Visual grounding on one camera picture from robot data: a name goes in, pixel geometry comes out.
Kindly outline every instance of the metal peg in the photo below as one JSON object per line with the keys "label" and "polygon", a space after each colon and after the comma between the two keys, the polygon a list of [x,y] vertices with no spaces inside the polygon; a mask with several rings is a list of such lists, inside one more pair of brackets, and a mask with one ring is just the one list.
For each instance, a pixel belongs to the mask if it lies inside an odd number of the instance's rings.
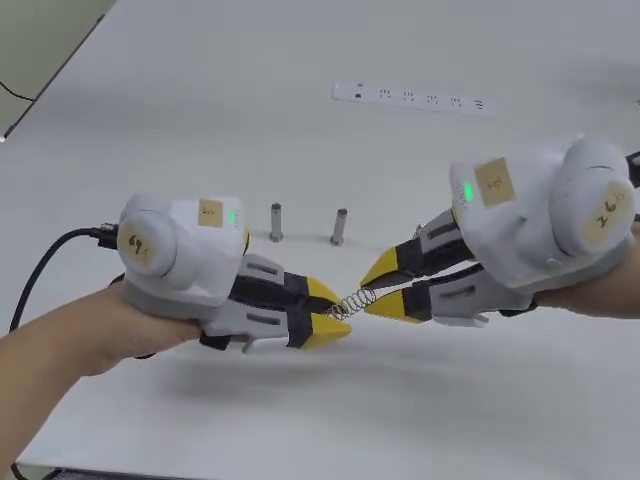
{"label": "metal peg", "polygon": [[269,238],[272,242],[278,243],[282,240],[282,205],[274,203],[271,205],[271,233]]}
{"label": "metal peg", "polygon": [[344,235],[344,226],[347,223],[347,209],[346,208],[341,208],[340,210],[338,210],[338,213],[336,214],[336,224],[333,227],[333,235],[331,235],[331,238],[329,239],[329,241],[331,242],[331,245],[339,247],[340,245],[342,245],[342,241],[344,240],[343,235]]}

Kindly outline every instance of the white power strip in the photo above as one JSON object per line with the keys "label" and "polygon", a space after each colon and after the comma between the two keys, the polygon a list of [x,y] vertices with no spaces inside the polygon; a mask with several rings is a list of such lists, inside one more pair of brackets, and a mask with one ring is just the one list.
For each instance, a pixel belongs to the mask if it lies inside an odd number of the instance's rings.
{"label": "white power strip", "polygon": [[480,98],[413,92],[403,88],[358,82],[335,83],[331,96],[334,100],[344,102],[374,103],[429,112],[458,113],[480,117],[494,117],[497,114],[493,102]]}

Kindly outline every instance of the round white knob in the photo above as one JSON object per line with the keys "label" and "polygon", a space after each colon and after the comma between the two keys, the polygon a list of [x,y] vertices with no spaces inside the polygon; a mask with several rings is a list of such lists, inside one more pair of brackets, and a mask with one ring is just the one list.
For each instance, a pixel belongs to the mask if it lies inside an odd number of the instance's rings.
{"label": "round white knob", "polygon": [[566,254],[604,254],[629,234],[633,185],[614,170],[589,168],[553,191],[549,207],[556,242]]}
{"label": "round white knob", "polygon": [[138,275],[165,275],[175,261],[176,245],[174,226],[162,213],[132,212],[120,223],[118,253],[127,269]]}

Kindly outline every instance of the human hand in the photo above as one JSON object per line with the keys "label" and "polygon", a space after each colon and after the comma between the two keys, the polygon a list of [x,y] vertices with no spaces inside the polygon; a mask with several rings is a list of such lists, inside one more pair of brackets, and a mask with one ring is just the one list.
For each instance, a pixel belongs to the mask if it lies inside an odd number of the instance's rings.
{"label": "human hand", "polygon": [[63,324],[57,331],[66,337],[68,348],[79,349],[84,375],[104,373],[125,358],[161,352],[200,336],[195,322],[136,310],[122,300],[121,288],[116,283],[46,315]]}

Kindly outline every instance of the metal spring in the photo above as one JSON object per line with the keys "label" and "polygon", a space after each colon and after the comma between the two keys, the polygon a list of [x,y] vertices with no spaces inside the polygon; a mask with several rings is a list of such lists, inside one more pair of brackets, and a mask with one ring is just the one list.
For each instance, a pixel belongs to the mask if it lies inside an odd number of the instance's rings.
{"label": "metal spring", "polygon": [[344,322],[356,313],[364,310],[378,299],[376,292],[368,288],[361,288],[327,310],[327,315]]}

